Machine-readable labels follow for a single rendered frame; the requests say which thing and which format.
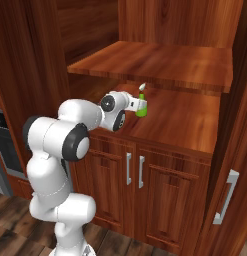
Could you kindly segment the grey oven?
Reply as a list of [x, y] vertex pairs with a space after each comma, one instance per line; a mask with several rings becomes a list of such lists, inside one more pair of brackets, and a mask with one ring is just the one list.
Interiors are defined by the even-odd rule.
[[31, 187], [24, 175], [5, 116], [0, 105], [0, 157], [3, 161], [9, 184], [17, 196], [29, 199]]

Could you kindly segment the green spray bottle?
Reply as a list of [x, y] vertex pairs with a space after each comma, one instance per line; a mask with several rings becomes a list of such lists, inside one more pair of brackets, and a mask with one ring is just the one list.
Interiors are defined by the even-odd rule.
[[[146, 84], [143, 83], [139, 86], [139, 99], [140, 100], [144, 100], [145, 99], [145, 95], [144, 95], [144, 89], [146, 87]], [[141, 109], [139, 109], [136, 113], [136, 116], [138, 117], [145, 117], [147, 115], [147, 107], [142, 107]]]

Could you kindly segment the wooden cabinet shelf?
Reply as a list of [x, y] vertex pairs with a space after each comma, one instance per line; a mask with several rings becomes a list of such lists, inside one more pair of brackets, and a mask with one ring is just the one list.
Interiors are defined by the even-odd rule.
[[228, 93], [232, 51], [225, 48], [117, 41], [67, 67], [70, 73]]

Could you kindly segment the tall wooden cabinet door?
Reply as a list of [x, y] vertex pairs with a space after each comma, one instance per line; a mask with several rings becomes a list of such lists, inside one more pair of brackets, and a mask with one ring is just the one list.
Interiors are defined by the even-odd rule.
[[[239, 177], [221, 225], [213, 220], [229, 171]], [[193, 256], [239, 256], [247, 239], [247, 0], [233, 44], [233, 83], [223, 100], [206, 210]]]
[[0, 100], [22, 166], [22, 127], [70, 97], [56, 0], [0, 0]]

